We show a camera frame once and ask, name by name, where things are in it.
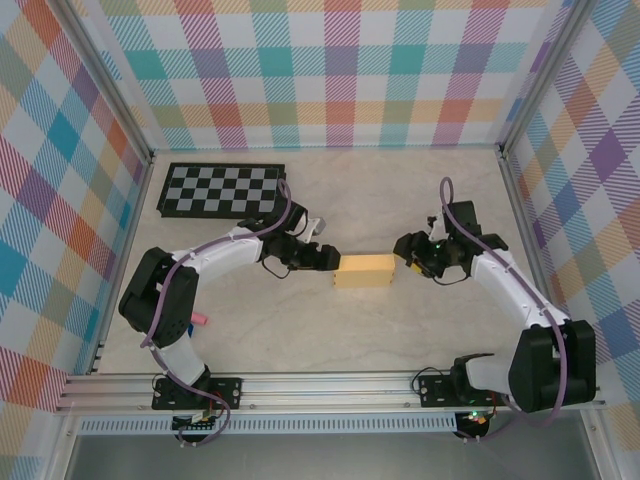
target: yellow block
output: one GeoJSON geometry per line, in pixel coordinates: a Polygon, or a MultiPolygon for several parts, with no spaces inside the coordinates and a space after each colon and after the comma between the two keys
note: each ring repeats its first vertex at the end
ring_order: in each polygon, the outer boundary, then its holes
{"type": "Polygon", "coordinates": [[[342,255],[340,268],[333,274],[336,288],[388,287],[396,261],[393,254],[342,255]]]}

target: purple cable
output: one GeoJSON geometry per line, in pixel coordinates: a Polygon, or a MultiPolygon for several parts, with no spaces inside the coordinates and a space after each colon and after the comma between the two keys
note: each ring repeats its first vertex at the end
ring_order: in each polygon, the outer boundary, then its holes
{"type": "Polygon", "coordinates": [[[291,210],[291,190],[289,189],[289,185],[287,185],[287,182],[285,182],[282,178],[278,180],[278,188],[280,189],[280,192],[283,195],[286,195],[287,206],[284,209],[284,213],[276,223],[274,223],[270,227],[265,228],[264,230],[260,230],[259,232],[245,233],[243,235],[238,235],[237,237],[233,237],[233,238],[231,238],[230,236],[220,237],[210,242],[204,243],[199,247],[194,248],[190,253],[187,253],[184,257],[178,260],[173,265],[173,267],[171,267],[171,269],[169,270],[169,273],[167,273],[167,278],[164,281],[164,286],[162,288],[162,291],[160,292],[160,298],[158,298],[158,305],[156,305],[156,311],[153,314],[153,321],[151,322],[151,327],[149,328],[149,332],[147,333],[147,335],[144,337],[144,340],[142,340],[142,343],[140,344],[140,348],[148,347],[151,345],[151,340],[155,335],[156,329],[158,328],[158,323],[160,322],[160,316],[162,315],[162,306],[164,305],[164,300],[165,300],[165,297],[167,296],[167,290],[168,290],[169,284],[171,283],[171,280],[173,279],[173,275],[176,273],[178,268],[180,268],[180,266],[184,262],[189,260],[191,258],[191,255],[200,253],[204,249],[213,247],[214,245],[218,245],[220,243],[229,242],[229,241],[233,242],[234,240],[245,240],[247,238],[254,238],[259,235],[272,232],[276,228],[278,228],[280,225],[282,225],[282,223],[285,221],[285,219],[289,215],[289,211],[291,210]]]}
{"type": "MultiPolygon", "coordinates": [[[[209,247],[212,247],[214,245],[218,245],[218,244],[221,244],[221,243],[224,243],[224,242],[233,242],[235,240],[245,240],[247,238],[254,238],[254,237],[257,237],[259,235],[263,235],[265,233],[272,232],[273,230],[275,230],[276,228],[278,228],[280,225],[282,225],[284,223],[286,218],[289,216],[289,212],[291,211],[291,189],[289,188],[289,185],[287,184],[287,182],[285,182],[282,178],[278,180],[278,188],[280,189],[280,192],[286,197],[287,206],[284,209],[284,213],[282,214],[282,216],[278,219],[278,221],[276,223],[274,223],[270,227],[267,227],[267,228],[265,228],[263,230],[260,230],[259,232],[245,233],[243,235],[238,235],[237,237],[231,237],[231,236],[221,237],[221,238],[217,238],[215,240],[212,240],[210,242],[207,242],[205,244],[202,244],[199,247],[194,248],[190,253],[186,254],[184,257],[182,257],[180,260],[178,260],[173,265],[173,267],[171,267],[171,269],[169,270],[169,273],[167,273],[167,277],[166,277],[166,279],[164,281],[164,286],[162,288],[162,291],[160,292],[160,297],[158,298],[158,305],[156,305],[156,311],[155,311],[155,313],[153,315],[153,321],[151,322],[151,327],[149,328],[149,332],[147,333],[147,335],[144,337],[144,340],[140,344],[140,348],[144,348],[146,346],[151,346],[152,338],[155,335],[156,330],[158,328],[158,323],[160,322],[160,316],[162,314],[162,306],[164,305],[165,297],[167,296],[167,290],[168,290],[169,284],[171,283],[171,279],[173,278],[173,275],[178,270],[178,268],[180,268],[180,266],[184,262],[186,262],[188,259],[191,258],[191,255],[197,254],[197,253],[203,251],[206,248],[209,248],[209,247]]],[[[155,348],[151,348],[150,350],[151,350],[151,354],[153,355],[153,358],[156,360],[158,365],[160,365],[160,368],[164,372],[167,372],[166,373],[167,377],[169,377],[171,380],[173,380],[175,383],[177,383],[182,388],[184,388],[184,389],[186,389],[186,390],[188,390],[188,391],[190,391],[192,393],[195,393],[196,395],[200,395],[202,397],[208,398],[210,400],[213,400],[213,401],[219,403],[220,405],[222,405],[224,410],[227,412],[227,415],[226,415],[226,417],[224,419],[224,423],[222,424],[222,426],[218,430],[216,430],[215,432],[207,435],[202,441],[200,441],[198,443],[195,443],[195,444],[186,442],[182,438],[182,429],[178,430],[178,438],[180,439],[180,441],[182,441],[183,444],[188,444],[188,445],[191,445],[193,447],[200,447],[200,446],[206,445],[207,443],[210,443],[213,440],[215,440],[216,438],[218,438],[222,434],[224,429],[227,428],[227,426],[229,425],[229,421],[231,420],[231,408],[229,407],[229,404],[227,402],[225,402],[222,398],[218,397],[217,395],[213,395],[211,393],[204,392],[202,390],[198,390],[197,388],[193,388],[191,385],[187,385],[185,382],[183,382],[178,377],[176,377],[167,368],[167,365],[164,363],[164,361],[162,360],[162,357],[160,357],[160,354],[156,351],[155,348]]]]}
{"type": "MultiPolygon", "coordinates": [[[[560,327],[558,327],[558,324],[556,323],[555,319],[553,318],[553,315],[551,315],[549,310],[547,310],[547,308],[545,307],[544,301],[542,301],[540,299],[540,297],[533,291],[533,289],[531,289],[529,284],[520,276],[520,274],[516,270],[511,268],[511,265],[509,265],[509,263],[504,258],[502,258],[500,255],[495,253],[491,248],[489,248],[489,246],[487,244],[485,244],[483,241],[481,241],[478,238],[476,238],[475,236],[473,236],[462,225],[460,225],[460,223],[454,218],[453,214],[451,213],[451,210],[449,209],[449,203],[452,202],[452,201],[453,201],[453,182],[451,181],[450,177],[444,177],[442,179],[442,181],[440,182],[440,202],[442,202],[442,208],[444,209],[445,213],[447,214],[447,217],[449,217],[449,220],[451,221],[451,223],[456,227],[456,229],[458,229],[458,231],[460,233],[462,233],[465,237],[467,237],[473,243],[475,243],[476,245],[481,247],[483,250],[485,250],[487,253],[489,253],[489,255],[491,255],[511,275],[513,275],[513,277],[516,279],[516,281],[527,292],[529,297],[531,297],[531,299],[536,303],[536,306],[543,312],[545,318],[549,321],[549,324],[551,325],[551,329],[553,330],[553,334],[556,337],[556,341],[558,343],[558,350],[560,352],[560,385],[558,387],[558,396],[556,397],[556,401],[555,401],[555,403],[553,405],[553,409],[551,410],[551,413],[543,421],[534,422],[533,420],[531,420],[529,418],[528,414],[524,413],[522,410],[517,409],[509,401],[509,399],[506,396],[503,397],[505,405],[507,405],[509,408],[511,408],[514,412],[516,412],[516,414],[518,414],[519,418],[521,418],[522,420],[527,422],[529,425],[535,426],[535,427],[548,427],[549,425],[551,425],[554,422],[554,420],[560,414],[560,408],[562,407],[562,402],[564,401],[564,395],[565,395],[565,393],[567,391],[567,370],[568,370],[568,367],[567,367],[567,351],[566,351],[566,348],[565,348],[565,345],[564,345],[564,339],[562,338],[562,332],[560,332],[560,327]],[[448,201],[446,199],[446,195],[445,195],[445,192],[444,192],[445,185],[449,186],[449,200],[448,201]]],[[[498,433],[504,431],[507,428],[508,425],[509,424],[505,425],[500,430],[495,431],[490,435],[487,435],[486,437],[484,437],[484,439],[486,440],[486,439],[489,439],[489,438],[493,438],[493,436],[495,436],[498,433]]]]}
{"type": "Polygon", "coordinates": [[[180,385],[185,390],[189,390],[191,393],[195,393],[196,395],[200,395],[202,397],[209,398],[209,399],[213,400],[214,402],[219,403],[220,405],[222,405],[224,410],[227,412],[227,415],[226,415],[226,417],[224,419],[224,423],[222,424],[222,426],[220,428],[218,428],[218,430],[216,430],[215,432],[210,433],[209,435],[207,435],[201,441],[199,441],[197,443],[196,442],[187,442],[184,438],[182,438],[182,430],[183,429],[178,430],[178,438],[180,439],[180,441],[183,442],[183,444],[191,445],[192,447],[202,447],[203,445],[206,445],[207,443],[213,442],[216,438],[218,438],[220,435],[222,435],[222,432],[224,431],[225,428],[227,428],[227,426],[229,425],[229,422],[231,421],[231,407],[229,407],[229,404],[227,402],[225,402],[222,398],[218,397],[217,395],[205,392],[203,390],[198,390],[197,388],[193,388],[191,385],[187,385],[185,382],[183,382],[178,377],[176,377],[173,373],[171,373],[171,371],[167,368],[167,364],[164,363],[164,361],[162,360],[162,357],[160,356],[160,354],[158,353],[157,350],[153,350],[151,352],[151,354],[153,355],[153,358],[156,360],[156,362],[158,362],[158,365],[160,365],[160,368],[162,368],[163,371],[167,372],[167,377],[169,377],[171,380],[173,380],[175,383],[180,385]]]}

